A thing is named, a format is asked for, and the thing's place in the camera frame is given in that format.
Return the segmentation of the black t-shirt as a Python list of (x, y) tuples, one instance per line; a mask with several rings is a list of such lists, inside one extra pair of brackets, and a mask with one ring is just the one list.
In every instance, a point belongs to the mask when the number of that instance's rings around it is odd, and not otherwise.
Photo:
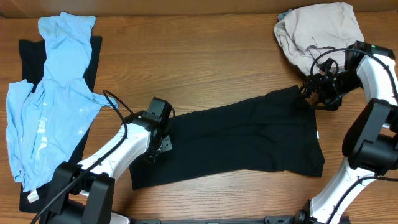
[(241, 169), (320, 177), (325, 163), (315, 110), (298, 86), (176, 116), (166, 135), (171, 150), (130, 166), (133, 189)]

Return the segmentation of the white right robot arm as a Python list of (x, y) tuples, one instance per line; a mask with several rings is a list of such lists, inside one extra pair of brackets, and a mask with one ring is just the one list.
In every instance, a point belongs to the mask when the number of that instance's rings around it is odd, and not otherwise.
[(397, 169), (397, 77), (391, 49), (362, 41), (342, 50), (343, 69), (331, 70), (329, 58), (300, 87), (301, 96), (318, 95), (312, 107), (334, 111), (349, 92), (362, 88), (367, 105), (347, 131), (342, 144), (343, 160), (326, 187), (309, 200), (287, 223), (349, 223), (344, 211), (375, 180), (390, 181), (385, 174)]

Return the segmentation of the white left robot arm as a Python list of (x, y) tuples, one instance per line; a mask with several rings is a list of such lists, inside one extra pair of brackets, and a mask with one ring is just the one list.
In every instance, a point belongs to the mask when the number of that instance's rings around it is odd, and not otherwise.
[(77, 164), (61, 163), (32, 223), (133, 223), (113, 211), (115, 183), (136, 159), (147, 156), (154, 162), (171, 148), (162, 136), (173, 114), (169, 102), (153, 98), (147, 110), (123, 118), (117, 134), (96, 153)]

